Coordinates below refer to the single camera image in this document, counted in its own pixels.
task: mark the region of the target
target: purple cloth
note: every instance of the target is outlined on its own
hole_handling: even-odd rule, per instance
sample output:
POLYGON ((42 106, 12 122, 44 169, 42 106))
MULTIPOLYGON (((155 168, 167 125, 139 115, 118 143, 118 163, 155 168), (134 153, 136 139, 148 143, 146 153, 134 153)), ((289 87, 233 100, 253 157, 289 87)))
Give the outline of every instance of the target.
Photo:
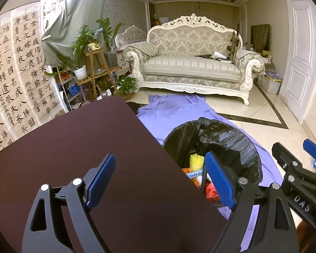
MULTIPOLYGON (((175 127, 189 121, 197 120, 200 117, 218 120, 238 128, 226 118, 215 113, 206 103, 204 97, 197 95, 150 95, 149 103, 149 105, 141 107, 138 110, 137 116, 160 144, 163 144, 165 138, 175 127)), ((272 156, 244 130, 238 129, 248 136, 260 155, 263 172, 263 180, 260 185, 268 187, 272 182, 281 184, 283 178, 272 156)), ((228 207, 221 207, 219 211, 228 219, 230 215, 230 209, 228 207)), ((254 206, 245 237, 241 243, 241 251, 246 250, 249 246, 257 219, 257 213, 258 206, 254 206)))

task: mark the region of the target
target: marble floor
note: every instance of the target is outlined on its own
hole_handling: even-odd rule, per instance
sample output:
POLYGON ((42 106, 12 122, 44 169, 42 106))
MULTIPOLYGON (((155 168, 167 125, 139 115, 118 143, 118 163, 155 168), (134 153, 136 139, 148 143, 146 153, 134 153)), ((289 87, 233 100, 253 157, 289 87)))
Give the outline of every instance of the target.
MULTIPOLYGON (((162 89, 140 89, 128 101, 148 104, 149 95, 177 94, 176 92, 162 89)), ((242 99, 221 95, 207 95, 206 102, 218 114, 232 121, 236 126, 245 130, 268 152, 274 143, 283 144, 299 161, 303 167, 313 171, 312 158, 303 150, 302 144, 308 135, 285 105, 274 94, 268 94, 258 86, 253 86, 249 95, 249 106, 245 106, 242 99)), ((277 164, 282 176, 285 171, 277 164)), ((295 225, 301 218, 293 212, 295 225)))

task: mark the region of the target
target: yellow brush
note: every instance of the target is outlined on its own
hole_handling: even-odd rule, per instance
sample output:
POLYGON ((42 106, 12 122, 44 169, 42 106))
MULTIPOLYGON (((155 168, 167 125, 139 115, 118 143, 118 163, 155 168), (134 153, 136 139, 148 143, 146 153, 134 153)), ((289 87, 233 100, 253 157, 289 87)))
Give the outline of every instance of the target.
POLYGON ((204 165, 204 156, 200 156, 198 154, 193 154, 190 156, 190 169, 191 171, 198 171, 200 170, 204 165))

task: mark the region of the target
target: green plant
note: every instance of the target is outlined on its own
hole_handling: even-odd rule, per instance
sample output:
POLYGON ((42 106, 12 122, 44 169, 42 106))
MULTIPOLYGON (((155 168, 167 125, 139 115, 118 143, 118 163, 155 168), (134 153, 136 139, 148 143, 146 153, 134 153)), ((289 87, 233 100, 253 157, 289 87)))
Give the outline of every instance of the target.
POLYGON ((102 76, 98 79, 96 79, 96 86, 100 93, 105 92, 107 89, 112 88, 112 83, 111 81, 107 78, 107 76, 102 76))
POLYGON ((114 29, 112 29, 112 27, 110 26, 110 19, 108 17, 98 19, 96 23, 99 23, 100 27, 102 28, 103 40, 106 50, 111 51, 115 37, 123 23, 118 23, 114 29))
POLYGON ((47 76, 53 76, 53 77, 55 77, 56 75, 61 75, 61 74, 64 73, 64 72, 67 72, 67 70, 66 70, 66 69, 63 69, 63 70, 58 70, 58 72, 52 72, 52 73, 47 72, 47 71, 44 71, 44 74, 47 75, 47 76))
POLYGON ((116 81, 119 93, 122 95, 129 95, 132 93, 132 91, 137 89, 135 87, 135 81, 135 78, 131 78, 129 76, 120 76, 116 81))
POLYGON ((71 46, 73 56, 63 56, 57 53, 57 58, 62 61, 61 67, 70 70, 76 70, 82 67, 82 56, 87 45, 90 43, 98 43, 95 37, 100 29, 90 30, 87 25, 82 25, 78 31, 76 41, 71 46))

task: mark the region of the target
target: sofa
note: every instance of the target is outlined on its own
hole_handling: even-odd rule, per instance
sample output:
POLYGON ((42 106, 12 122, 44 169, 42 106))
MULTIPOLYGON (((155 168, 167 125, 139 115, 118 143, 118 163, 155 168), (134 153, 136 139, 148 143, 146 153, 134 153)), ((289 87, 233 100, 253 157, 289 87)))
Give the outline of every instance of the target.
POLYGON ((141 42, 146 42, 146 32, 135 25, 130 26, 122 33, 118 33, 115 37, 117 50, 123 50, 130 44, 141 42))
POLYGON ((181 16, 151 28, 147 43, 125 47, 123 58, 132 64, 138 89, 237 96, 248 105, 253 79, 264 74, 265 65, 261 55, 242 49, 240 35, 232 63, 196 57, 215 51, 229 56, 233 32, 206 17, 181 16))

